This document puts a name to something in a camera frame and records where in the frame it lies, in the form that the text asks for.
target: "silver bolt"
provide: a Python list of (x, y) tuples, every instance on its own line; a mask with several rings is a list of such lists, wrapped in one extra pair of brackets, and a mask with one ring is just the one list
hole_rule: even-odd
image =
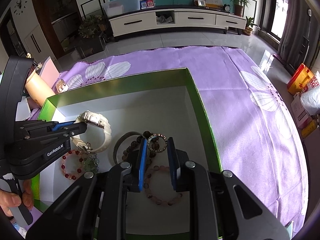
[(121, 168), (123, 168), (123, 169), (127, 169), (127, 168), (130, 167), (130, 163), (123, 162), (123, 163), (120, 163), (120, 166), (121, 166)]
[(86, 179), (91, 179), (91, 178), (93, 178), (93, 172), (92, 171), (87, 171), (85, 174), (84, 174), (84, 177), (86, 178)]
[(184, 165), (188, 168), (194, 168), (196, 166), (193, 161), (186, 161)]
[(231, 178), (232, 177), (232, 172), (231, 171), (228, 171), (228, 170), (225, 170), (222, 172), (223, 176), (227, 177), (227, 178)]

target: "alarm clock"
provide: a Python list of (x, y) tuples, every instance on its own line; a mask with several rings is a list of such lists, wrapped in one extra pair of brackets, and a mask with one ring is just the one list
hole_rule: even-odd
[(196, 6), (205, 7), (205, 0), (194, 0)]
[(227, 11), (227, 12), (230, 12), (231, 7), (230, 7), (230, 5), (225, 4), (225, 5), (223, 6), (223, 9), (224, 9), (225, 11)]

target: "curtain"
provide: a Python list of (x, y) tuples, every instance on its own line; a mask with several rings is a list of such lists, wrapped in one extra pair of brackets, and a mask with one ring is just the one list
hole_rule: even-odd
[[(297, 69), (300, 63), (297, 62), (298, 53), (301, 49), (303, 36), (308, 36), (309, 16), (308, 5), (305, 0), (289, 0), (287, 19), (284, 27), (284, 34), (280, 41), (278, 55), (282, 60), (291, 64)], [(320, 34), (320, 24), (316, 17), (311, 17), (310, 35), (309, 35), (309, 51), (305, 64), (310, 63), (316, 52), (317, 43)]]

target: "transparent plastic container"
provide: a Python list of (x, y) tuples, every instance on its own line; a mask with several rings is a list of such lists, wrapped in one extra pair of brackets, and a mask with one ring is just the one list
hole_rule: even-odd
[(103, 8), (108, 17), (115, 15), (139, 11), (140, 10), (140, 0), (113, 0), (106, 2)]

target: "tv cabinet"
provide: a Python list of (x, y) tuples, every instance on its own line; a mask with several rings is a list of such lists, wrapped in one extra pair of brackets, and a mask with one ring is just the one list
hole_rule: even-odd
[[(156, 15), (161, 14), (170, 15), (173, 22), (157, 23)], [(245, 29), (246, 24), (243, 17), (226, 11), (184, 5), (155, 6), (154, 8), (110, 17), (108, 20), (114, 37), (150, 30), (164, 31), (165, 28), (178, 31), (181, 29), (180, 27), (217, 28), (225, 34), (230, 27), (234, 27), (241, 35), (241, 30)]]

